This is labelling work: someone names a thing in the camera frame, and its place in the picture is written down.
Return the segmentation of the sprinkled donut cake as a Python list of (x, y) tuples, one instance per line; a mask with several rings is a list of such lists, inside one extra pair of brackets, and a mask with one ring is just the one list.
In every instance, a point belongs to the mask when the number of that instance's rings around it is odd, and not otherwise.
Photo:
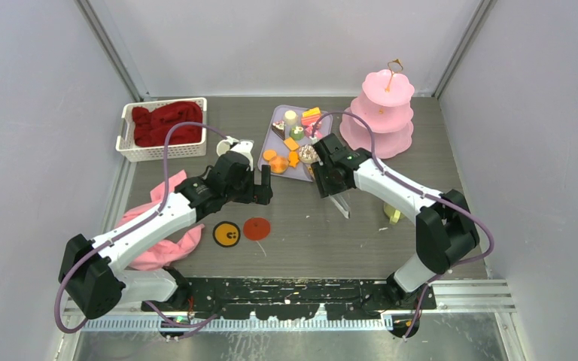
[(303, 145), (302, 147), (299, 148), (297, 153), (299, 160), (304, 164), (310, 165), (314, 162), (319, 161), (317, 151), (311, 144)]

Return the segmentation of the pink square cake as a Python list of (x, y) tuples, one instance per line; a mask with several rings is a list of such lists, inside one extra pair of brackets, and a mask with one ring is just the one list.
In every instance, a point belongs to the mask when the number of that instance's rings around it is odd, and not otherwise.
[(319, 129), (313, 125), (307, 126), (304, 129), (304, 134), (313, 144), (322, 139), (322, 134)]

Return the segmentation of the yellow pink layered cake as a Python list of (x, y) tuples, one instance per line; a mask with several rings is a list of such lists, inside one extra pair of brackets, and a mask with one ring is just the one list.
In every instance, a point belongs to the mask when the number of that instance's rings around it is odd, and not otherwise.
[(308, 109), (302, 112), (301, 124), (303, 127), (307, 128), (312, 126), (321, 116), (321, 110), (319, 107)]

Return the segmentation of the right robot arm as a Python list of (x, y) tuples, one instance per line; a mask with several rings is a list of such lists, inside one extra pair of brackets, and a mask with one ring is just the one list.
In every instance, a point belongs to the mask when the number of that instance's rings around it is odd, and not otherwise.
[(313, 147), (318, 161), (311, 168), (320, 196), (344, 217), (350, 216), (350, 207), (342, 193), (357, 189), (394, 207), (415, 226), (414, 254), (387, 278), (388, 299), (395, 308), (408, 308), (423, 284), (479, 245), (476, 225), (460, 192), (441, 193), (417, 184), (375, 160), (368, 150), (346, 147), (333, 134)]

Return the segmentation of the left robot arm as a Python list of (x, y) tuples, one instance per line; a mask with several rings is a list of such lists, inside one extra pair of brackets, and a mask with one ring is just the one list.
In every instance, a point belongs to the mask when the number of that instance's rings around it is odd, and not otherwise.
[(130, 271), (129, 264), (159, 241), (218, 212), (228, 202), (268, 205), (271, 168), (262, 167), (260, 184), (254, 182), (254, 175), (248, 158), (230, 150), (204, 175), (184, 179), (161, 203), (128, 223), (93, 239), (82, 234), (71, 238), (59, 271), (62, 291), (88, 320), (128, 302), (160, 303), (181, 310), (190, 292), (179, 272), (172, 268)]

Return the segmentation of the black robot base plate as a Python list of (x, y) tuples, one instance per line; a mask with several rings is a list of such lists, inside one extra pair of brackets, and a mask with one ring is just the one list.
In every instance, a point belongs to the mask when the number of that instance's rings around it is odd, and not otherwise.
[(387, 311), (435, 309), (435, 298), (417, 291), (397, 299), (382, 279), (349, 278), (186, 278), (182, 291), (157, 302), (162, 312), (226, 320), (310, 320), (324, 310), (328, 320), (370, 320)]

